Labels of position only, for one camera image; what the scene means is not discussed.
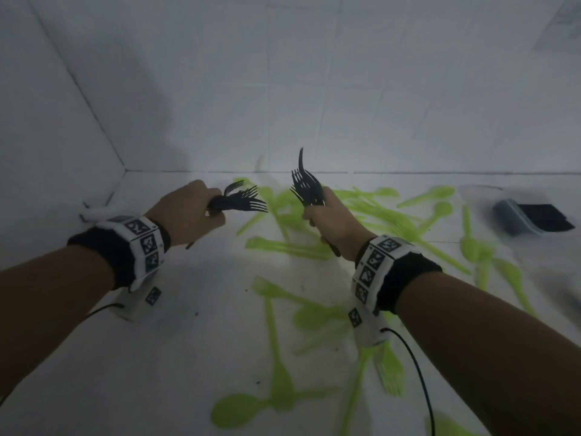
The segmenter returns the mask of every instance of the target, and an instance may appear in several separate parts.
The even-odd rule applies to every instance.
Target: white floor
[[[248,174],[253,182],[282,190],[289,174]],[[195,178],[208,187],[224,188],[235,177],[224,173],[127,173],[111,205],[146,211],[165,193]],[[433,185],[481,183],[493,186],[552,184],[571,187],[579,176],[449,175],[449,174],[320,174],[332,188],[361,190],[394,187],[402,199]],[[395,208],[399,199],[379,199]],[[581,214],[570,202],[569,211]],[[424,239],[472,268],[460,253],[461,196],[450,198],[454,212],[440,220]],[[406,209],[418,217],[431,214],[433,202]],[[21,383],[0,411],[3,434],[153,435],[226,434],[210,422],[214,403],[229,394],[244,392],[268,396],[271,357],[263,301],[251,291],[255,275],[284,289],[329,305],[348,291],[352,265],[344,260],[316,262],[244,249],[254,235],[283,240],[271,216],[236,236],[251,217],[229,212],[225,227],[201,239],[191,250],[174,248],[161,270],[157,286],[163,295],[152,314],[140,324],[121,321],[104,312],[75,330],[35,373]],[[476,237],[494,241],[488,229],[473,217]],[[497,254],[512,260],[498,244]],[[446,271],[473,282],[452,266]],[[525,279],[525,292],[541,320],[581,344],[581,334],[561,317],[551,303]],[[491,271],[491,293],[518,306],[508,284]],[[110,302],[113,294],[103,300]],[[291,324],[296,305],[274,300],[282,359],[297,389],[337,385],[342,392],[324,400],[299,403],[294,410],[259,413],[249,424],[228,434],[333,434],[338,427],[345,390],[356,359],[351,337],[303,356],[293,350],[306,336]],[[424,372],[435,410],[452,417],[467,430],[486,434],[483,425],[447,385],[401,324]],[[417,374],[403,346],[393,348],[405,369],[406,393],[387,396],[372,365],[366,371],[351,434],[424,434],[427,408]]]

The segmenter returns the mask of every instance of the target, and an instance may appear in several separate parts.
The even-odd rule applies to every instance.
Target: forearm
[[[97,253],[68,246],[0,272],[0,397],[50,355],[113,287]]]
[[[556,331],[438,272],[413,280],[396,312],[492,434],[578,434],[581,349]]]

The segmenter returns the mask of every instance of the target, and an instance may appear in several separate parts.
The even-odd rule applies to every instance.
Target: hand
[[[363,227],[329,187],[323,188],[325,206],[307,206],[303,219],[310,220],[323,236],[323,241],[337,246],[341,255],[354,262],[368,240],[377,237]]]
[[[204,182],[195,180],[162,197],[145,217],[167,230],[171,246],[193,243],[226,223],[222,212],[211,217],[206,215],[208,202],[221,194],[218,188],[208,189]]]

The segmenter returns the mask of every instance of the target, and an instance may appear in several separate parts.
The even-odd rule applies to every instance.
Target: white wall
[[[24,0],[0,0],[0,268],[60,247],[125,169]]]
[[[33,0],[129,170],[580,171],[564,0]]]

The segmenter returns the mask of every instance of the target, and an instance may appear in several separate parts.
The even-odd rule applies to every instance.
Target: wrist band
[[[169,248],[164,236],[171,243],[167,231],[146,217],[116,216],[72,236],[67,245],[84,246],[97,252],[113,270],[113,289],[127,286],[133,292],[163,264]]]
[[[372,312],[395,313],[395,305],[403,289],[417,276],[441,267],[422,256],[410,242],[398,237],[381,235],[370,240],[359,251],[351,290],[353,295]]]

